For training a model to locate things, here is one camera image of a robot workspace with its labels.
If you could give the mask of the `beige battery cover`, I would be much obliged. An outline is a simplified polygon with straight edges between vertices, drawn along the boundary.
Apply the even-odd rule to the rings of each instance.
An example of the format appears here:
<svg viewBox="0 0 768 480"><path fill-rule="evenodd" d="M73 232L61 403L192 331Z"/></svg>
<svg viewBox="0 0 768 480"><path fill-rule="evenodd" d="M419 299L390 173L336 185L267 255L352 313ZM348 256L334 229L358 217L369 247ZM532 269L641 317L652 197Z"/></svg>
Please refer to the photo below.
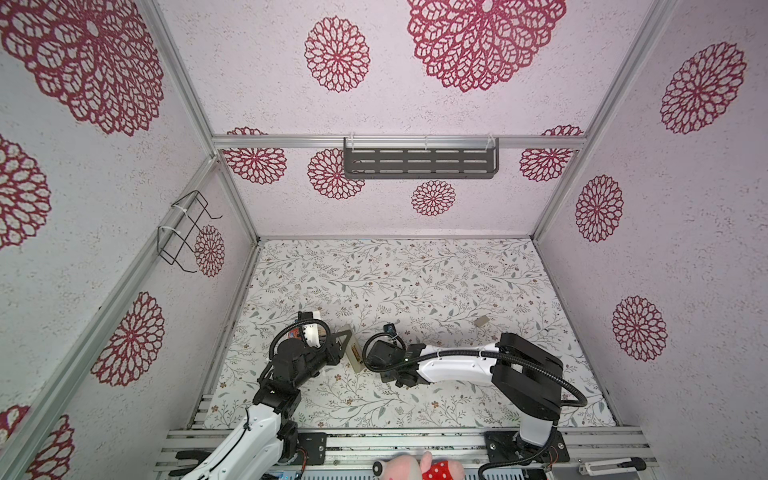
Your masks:
<svg viewBox="0 0 768 480"><path fill-rule="evenodd" d="M484 327L485 325L487 325L489 322L490 322L490 318L489 318L488 316L486 316L486 315L483 315L483 316L481 316L481 317L477 318L477 319L476 319L476 320L473 322L473 324L474 324L474 326L475 326L475 327L477 327L477 328L482 328L482 327Z"/></svg>

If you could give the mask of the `beige remote control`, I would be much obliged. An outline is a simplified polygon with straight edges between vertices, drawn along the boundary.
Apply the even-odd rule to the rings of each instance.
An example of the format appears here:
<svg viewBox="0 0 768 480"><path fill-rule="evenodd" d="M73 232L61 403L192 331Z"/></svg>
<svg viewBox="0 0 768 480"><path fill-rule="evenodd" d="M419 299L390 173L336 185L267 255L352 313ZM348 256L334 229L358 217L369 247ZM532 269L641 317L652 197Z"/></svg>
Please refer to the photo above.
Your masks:
<svg viewBox="0 0 768 480"><path fill-rule="evenodd" d="M361 349L356 342L350 342L347 345L345 349L345 355L351 365L352 370L356 374L359 374L366 369L362 359Z"/></svg>

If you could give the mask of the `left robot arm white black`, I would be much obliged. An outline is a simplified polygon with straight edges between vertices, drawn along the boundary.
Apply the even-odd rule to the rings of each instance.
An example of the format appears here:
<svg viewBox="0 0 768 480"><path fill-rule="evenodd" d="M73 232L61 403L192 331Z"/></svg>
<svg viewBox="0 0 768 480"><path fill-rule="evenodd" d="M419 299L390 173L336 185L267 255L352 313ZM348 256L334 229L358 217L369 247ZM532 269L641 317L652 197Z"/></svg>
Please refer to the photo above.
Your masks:
<svg viewBox="0 0 768 480"><path fill-rule="evenodd" d="M178 460L191 467L171 471L179 479L260 479L277 464L293 461L299 450L298 426L292 420L301 403L301 387L327 366L341 363L352 331L333 332L318 319L283 328L268 349L259 389L239 424L210 453L186 450Z"/></svg>

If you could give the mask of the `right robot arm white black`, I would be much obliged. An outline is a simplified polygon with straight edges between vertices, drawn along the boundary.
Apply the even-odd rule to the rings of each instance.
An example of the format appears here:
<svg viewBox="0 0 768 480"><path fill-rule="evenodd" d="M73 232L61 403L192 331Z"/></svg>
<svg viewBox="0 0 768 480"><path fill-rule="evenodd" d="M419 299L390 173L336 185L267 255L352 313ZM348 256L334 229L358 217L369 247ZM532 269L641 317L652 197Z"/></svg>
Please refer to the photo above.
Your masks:
<svg viewBox="0 0 768 480"><path fill-rule="evenodd" d="M415 387L461 381L492 386L520 412L519 440L542 447L559 421L564 389L563 362L514 333L495 344L441 349L423 343L407 346L386 333L364 346L365 366L385 383Z"/></svg>

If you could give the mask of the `pink plush toy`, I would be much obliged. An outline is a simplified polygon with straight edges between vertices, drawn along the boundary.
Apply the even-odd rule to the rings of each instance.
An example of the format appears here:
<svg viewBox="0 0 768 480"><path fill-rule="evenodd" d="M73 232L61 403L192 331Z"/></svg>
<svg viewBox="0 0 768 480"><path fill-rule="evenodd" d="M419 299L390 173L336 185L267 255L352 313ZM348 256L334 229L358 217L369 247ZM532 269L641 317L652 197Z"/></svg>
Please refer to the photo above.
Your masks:
<svg viewBox="0 0 768 480"><path fill-rule="evenodd" d="M435 459L429 451L420 457L403 454L376 460L372 474L381 480L462 480L466 476L460 462Z"/></svg>

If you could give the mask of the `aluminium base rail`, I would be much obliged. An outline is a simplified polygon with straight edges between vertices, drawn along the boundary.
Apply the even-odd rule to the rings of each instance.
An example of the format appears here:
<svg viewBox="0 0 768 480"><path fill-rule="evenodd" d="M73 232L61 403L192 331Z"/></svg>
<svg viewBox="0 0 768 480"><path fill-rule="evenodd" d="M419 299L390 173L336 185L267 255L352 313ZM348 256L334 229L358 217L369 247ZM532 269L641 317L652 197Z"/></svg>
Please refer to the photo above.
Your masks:
<svg viewBox="0 0 768 480"><path fill-rule="evenodd" d="M212 412L212 397L204 395L198 405L193 427L170 430L152 471L158 478L186 468L192 459L180 460L183 451L212 451L229 435L224 429L204 429L203 421ZM638 427L562 427L554 448L557 468L576 467L594 461L640 458L648 468L658 465L649 442ZM371 471L374 461L396 455L419 455L430 451L436 457L461 462L472 471L487 462L504 458L516 444L515 429L504 428L423 428L360 429L304 428L298 431L299 445L309 454L308 471Z"/></svg>

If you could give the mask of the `dark metal wall shelf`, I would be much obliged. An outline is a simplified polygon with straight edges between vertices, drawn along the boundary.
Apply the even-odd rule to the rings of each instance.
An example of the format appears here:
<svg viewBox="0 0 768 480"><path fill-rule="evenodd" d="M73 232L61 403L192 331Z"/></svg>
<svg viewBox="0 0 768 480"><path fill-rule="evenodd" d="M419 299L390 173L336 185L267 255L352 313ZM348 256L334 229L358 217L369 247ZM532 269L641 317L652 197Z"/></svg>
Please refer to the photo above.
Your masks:
<svg viewBox="0 0 768 480"><path fill-rule="evenodd" d="M495 140L481 148L358 147L345 137L344 176L351 180L488 180L499 171Z"/></svg>

